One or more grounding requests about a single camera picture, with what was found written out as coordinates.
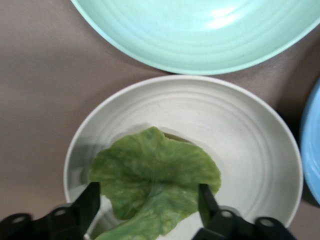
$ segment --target blue plate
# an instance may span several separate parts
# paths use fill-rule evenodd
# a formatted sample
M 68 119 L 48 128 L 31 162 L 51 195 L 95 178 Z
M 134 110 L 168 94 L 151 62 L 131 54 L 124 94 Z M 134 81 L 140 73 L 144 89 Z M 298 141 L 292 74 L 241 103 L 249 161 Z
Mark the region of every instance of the blue plate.
M 320 204 L 320 79 L 303 112 L 300 141 L 304 177 Z
M 71 0 L 132 58 L 171 73 L 213 75 L 259 64 L 320 23 L 320 0 Z

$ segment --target mint green plate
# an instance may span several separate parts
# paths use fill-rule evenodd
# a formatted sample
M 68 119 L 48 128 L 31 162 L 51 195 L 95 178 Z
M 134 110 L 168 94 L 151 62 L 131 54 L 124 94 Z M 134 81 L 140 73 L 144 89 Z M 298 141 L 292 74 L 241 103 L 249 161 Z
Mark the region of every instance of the mint green plate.
M 172 73 L 259 64 L 320 23 L 320 0 L 71 0 L 108 42 Z

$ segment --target green leaf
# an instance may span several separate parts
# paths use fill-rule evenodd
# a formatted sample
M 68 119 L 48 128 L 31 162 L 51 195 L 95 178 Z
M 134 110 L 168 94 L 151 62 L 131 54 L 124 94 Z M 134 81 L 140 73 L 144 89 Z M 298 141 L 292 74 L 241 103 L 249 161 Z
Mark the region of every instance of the green leaf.
M 200 147 L 151 127 L 99 152 L 89 180 L 100 182 L 114 215 L 129 220 L 97 239 L 155 240 L 198 210 L 199 184 L 218 191 L 221 173 Z

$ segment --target lettuce leaf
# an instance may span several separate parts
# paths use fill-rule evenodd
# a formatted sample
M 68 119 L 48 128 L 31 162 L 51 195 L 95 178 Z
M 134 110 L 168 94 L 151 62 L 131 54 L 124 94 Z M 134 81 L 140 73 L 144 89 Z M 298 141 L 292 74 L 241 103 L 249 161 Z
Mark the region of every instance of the lettuce leaf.
M 199 184 L 218 191 L 221 173 L 200 147 L 151 127 L 99 152 L 89 181 L 100 182 L 116 218 L 128 220 L 97 240 L 155 240 L 198 210 Z

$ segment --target brown tabletop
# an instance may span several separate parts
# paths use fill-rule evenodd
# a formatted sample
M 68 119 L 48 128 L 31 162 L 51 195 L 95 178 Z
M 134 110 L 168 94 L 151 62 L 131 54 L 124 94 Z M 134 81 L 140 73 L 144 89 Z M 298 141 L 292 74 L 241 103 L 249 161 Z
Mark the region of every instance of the brown tabletop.
M 85 117 L 118 90 L 169 74 L 114 48 L 69 0 L 1 1 L 0 220 L 40 218 L 65 203 L 65 156 Z M 262 98 L 298 137 L 320 77 L 320 26 L 270 60 L 213 77 Z M 299 240 L 319 239 L 320 206 L 306 186 L 289 229 Z

